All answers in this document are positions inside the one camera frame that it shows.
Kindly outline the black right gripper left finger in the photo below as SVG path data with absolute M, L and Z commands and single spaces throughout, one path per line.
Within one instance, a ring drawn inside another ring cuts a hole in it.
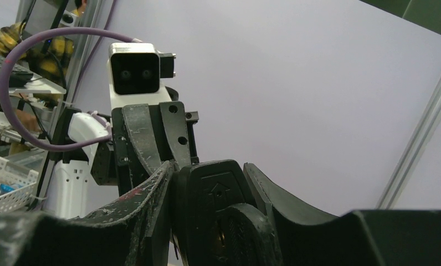
M 167 265 L 166 161 L 149 179 L 83 218 L 0 213 L 0 265 Z

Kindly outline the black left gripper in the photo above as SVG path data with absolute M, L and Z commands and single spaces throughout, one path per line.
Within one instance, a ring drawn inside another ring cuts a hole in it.
M 199 163 L 193 126 L 197 111 L 180 101 L 126 105 L 112 111 L 115 170 L 119 194 L 142 184 L 165 161 L 176 170 Z

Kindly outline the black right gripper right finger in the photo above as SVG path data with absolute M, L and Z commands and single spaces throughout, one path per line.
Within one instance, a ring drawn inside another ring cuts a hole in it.
M 441 211 L 322 211 L 244 165 L 257 204 L 273 221 L 285 265 L 441 265 Z

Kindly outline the black u-lock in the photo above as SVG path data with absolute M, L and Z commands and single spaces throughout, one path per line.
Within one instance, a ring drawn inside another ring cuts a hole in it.
M 183 265 L 283 265 L 276 231 L 234 160 L 181 168 L 172 232 Z

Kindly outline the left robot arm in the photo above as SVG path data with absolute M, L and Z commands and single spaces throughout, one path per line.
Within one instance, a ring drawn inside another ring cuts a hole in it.
M 45 209 L 59 218 L 84 217 L 147 180 L 165 161 L 198 163 L 193 125 L 199 116 L 181 101 L 115 108 L 98 116 L 69 108 L 59 119 L 56 140 L 112 137 L 74 151 L 56 152 Z

